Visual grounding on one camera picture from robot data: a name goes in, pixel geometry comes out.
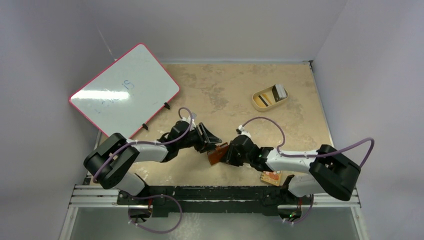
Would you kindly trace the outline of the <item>brown leather card holder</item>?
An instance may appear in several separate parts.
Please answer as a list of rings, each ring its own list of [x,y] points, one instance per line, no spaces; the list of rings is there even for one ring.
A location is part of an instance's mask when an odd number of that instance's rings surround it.
[[[218,145],[215,149],[207,152],[209,164],[211,166],[219,163],[223,156],[227,153],[229,144],[227,142]]]

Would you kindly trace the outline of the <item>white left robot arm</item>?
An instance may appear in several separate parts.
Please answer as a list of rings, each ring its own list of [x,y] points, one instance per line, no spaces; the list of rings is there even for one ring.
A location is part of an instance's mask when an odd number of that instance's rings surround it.
[[[84,159],[83,166],[92,174],[93,181],[104,189],[117,188],[142,205],[149,199],[149,186],[140,176],[129,171],[133,163],[166,163],[181,149],[194,148],[205,153],[220,143],[222,140],[203,123],[190,124],[187,120],[179,120],[154,142],[136,141],[114,133]]]

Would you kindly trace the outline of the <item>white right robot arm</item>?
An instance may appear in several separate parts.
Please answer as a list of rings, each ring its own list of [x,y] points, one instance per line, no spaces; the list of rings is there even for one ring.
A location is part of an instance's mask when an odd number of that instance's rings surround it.
[[[232,166],[249,164],[259,172],[296,172],[280,196],[288,204],[306,195],[327,193],[349,201],[361,173],[361,167],[328,144],[317,150],[278,152],[275,147],[259,147],[246,135],[228,145],[220,162]]]

